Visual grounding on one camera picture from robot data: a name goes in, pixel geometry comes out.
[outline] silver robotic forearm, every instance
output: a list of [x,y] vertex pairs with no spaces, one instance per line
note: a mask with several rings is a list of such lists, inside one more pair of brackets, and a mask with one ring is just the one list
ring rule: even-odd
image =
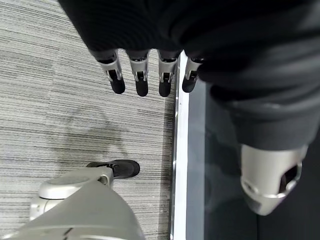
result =
[[255,213],[270,214],[294,189],[307,149],[268,151],[242,145],[241,186]]
[[7,240],[144,240],[128,204],[112,190],[113,170],[86,167],[44,182],[30,219]]

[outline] black panel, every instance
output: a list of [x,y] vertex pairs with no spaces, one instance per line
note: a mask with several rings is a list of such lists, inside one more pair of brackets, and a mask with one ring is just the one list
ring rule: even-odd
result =
[[320,239],[320,132],[303,161],[296,189],[270,215],[259,217],[259,240]]

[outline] black fabric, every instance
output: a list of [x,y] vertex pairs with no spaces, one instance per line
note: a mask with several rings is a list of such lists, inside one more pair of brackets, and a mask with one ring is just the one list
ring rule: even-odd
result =
[[[96,58],[117,48],[184,49],[204,58],[199,78],[213,84],[212,97],[231,113],[240,143],[281,150],[314,139],[320,0],[59,2]],[[165,90],[159,87],[162,96]],[[298,127],[303,118],[309,126]]]

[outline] gray carpet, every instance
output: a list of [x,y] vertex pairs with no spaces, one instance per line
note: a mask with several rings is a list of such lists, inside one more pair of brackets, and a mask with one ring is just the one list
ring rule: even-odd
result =
[[126,91],[117,95],[56,1],[0,0],[0,235],[28,221],[43,181],[126,158],[141,172],[115,191],[148,239],[168,238],[173,90],[158,94],[155,51],[144,98],[123,51],[120,60]]

